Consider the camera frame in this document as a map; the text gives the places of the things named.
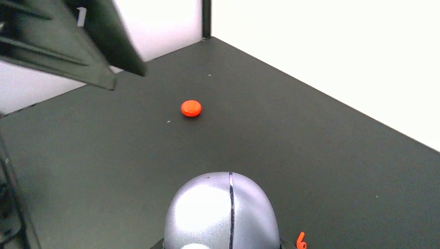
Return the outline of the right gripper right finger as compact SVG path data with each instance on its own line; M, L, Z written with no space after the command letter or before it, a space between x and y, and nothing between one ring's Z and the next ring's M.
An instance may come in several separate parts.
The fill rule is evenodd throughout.
M1 1L1 60L107 90L146 74L112 1Z

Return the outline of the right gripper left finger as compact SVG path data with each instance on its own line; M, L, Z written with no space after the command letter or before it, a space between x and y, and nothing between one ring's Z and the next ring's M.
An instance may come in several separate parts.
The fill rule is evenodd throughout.
M1 248L41 248L3 141L1 141Z

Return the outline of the lavender earbud charging case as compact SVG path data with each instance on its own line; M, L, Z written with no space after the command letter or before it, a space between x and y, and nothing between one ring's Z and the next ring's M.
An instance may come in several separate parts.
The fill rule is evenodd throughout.
M199 175L176 192L168 208L163 248L280 247L271 202L244 175Z

